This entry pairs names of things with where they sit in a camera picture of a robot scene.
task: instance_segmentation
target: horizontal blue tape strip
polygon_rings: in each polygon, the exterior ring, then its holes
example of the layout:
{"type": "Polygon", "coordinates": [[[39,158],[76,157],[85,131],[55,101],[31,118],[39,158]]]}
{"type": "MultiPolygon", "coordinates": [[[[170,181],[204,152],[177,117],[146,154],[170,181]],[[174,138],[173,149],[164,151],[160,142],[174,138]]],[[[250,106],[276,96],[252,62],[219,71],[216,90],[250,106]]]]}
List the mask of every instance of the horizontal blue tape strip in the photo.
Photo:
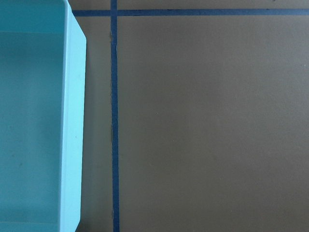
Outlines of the horizontal blue tape strip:
{"type": "MultiPolygon", "coordinates": [[[[110,16],[110,10],[73,11],[75,16],[110,16]]],[[[118,10],[118,16],[177,16],[177,15],[309,15],[309,9],[174,9],[118,10]]]]}
{"type": "Polygon", "coordinates": [[[72,12],[75,17],[111,16],[110,10],[78,10],[72,12]]]}

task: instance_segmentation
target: blue tape line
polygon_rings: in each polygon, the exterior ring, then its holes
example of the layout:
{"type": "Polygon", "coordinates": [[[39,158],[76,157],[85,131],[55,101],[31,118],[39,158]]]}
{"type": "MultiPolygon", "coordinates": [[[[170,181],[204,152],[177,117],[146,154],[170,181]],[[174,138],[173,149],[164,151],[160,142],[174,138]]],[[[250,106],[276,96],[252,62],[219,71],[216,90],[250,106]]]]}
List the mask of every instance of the blue tape line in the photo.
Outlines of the blue tape line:
{"type": "Polygon", "coordinates": [[[111,0],[112,55],[112,208],[113,232],[119,226],[119,161],[118,161],[118,60],[117,60],[117,0],[111,0]]]}
{"type": "Polygon", "coordinates": [[[110,10],[72,11],[75,17],[111,16],[110,10]]]}
{"type": "Polygon", "coordinates": [[[309,15],[309,9],[174,9],[119,10],[118,16],[177,16],[177,15],[309,15]]]}

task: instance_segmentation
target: bin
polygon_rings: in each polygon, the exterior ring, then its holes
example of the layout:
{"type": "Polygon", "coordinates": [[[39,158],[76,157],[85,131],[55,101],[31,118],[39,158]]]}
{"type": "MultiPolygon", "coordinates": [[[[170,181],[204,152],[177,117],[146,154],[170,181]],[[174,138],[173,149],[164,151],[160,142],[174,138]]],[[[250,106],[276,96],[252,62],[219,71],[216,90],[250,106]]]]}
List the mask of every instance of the bin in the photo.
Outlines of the bin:
{"type": "Polygon", "coordinates": [[[85,47],[66,0],[0,1],[0,232],[76,230],[85,47]]]}

